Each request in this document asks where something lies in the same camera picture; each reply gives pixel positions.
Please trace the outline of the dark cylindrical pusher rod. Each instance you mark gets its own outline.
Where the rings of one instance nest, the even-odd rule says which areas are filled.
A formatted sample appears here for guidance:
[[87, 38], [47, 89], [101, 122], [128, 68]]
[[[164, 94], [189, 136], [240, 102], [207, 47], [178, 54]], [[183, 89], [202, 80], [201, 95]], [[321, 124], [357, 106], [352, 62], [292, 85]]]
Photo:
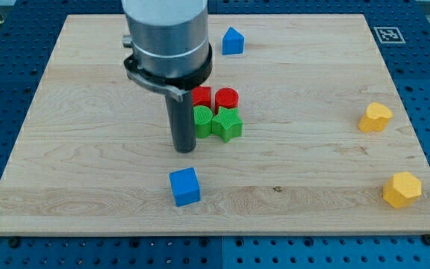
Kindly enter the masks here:
[[183, 95], [181, 102], [166, 97], [166, 109], [175, 150], [189, 153], [196, 148], [196, 127], [193, 113], [193, 94]]

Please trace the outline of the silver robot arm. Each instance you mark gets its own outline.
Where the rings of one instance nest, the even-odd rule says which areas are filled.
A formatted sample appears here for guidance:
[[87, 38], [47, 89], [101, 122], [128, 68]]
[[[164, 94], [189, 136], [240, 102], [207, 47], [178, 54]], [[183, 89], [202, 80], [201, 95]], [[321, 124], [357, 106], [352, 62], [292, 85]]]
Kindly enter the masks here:
[[211, 74], [207, 0], [122, 0], [129, 79], [163, 95], [177, 152], [196, 148], [193, 94]]

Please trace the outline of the black clamp mount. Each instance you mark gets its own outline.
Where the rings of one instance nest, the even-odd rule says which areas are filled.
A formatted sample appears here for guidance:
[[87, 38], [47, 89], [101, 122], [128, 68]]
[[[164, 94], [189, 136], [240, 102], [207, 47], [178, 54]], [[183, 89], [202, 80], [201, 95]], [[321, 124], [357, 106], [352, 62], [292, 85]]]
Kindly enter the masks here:
[[161, 95], [171, 97], [177, 102], [184, 100], [184, 95], [205, 82], [212, 71], [213, 50], [208, 44], [208, 56], [200, 68], [188, 75], [166, 78], [153, 75], [144, 70], [133, 55], [124, 60], [127, 76], [141, 87]]

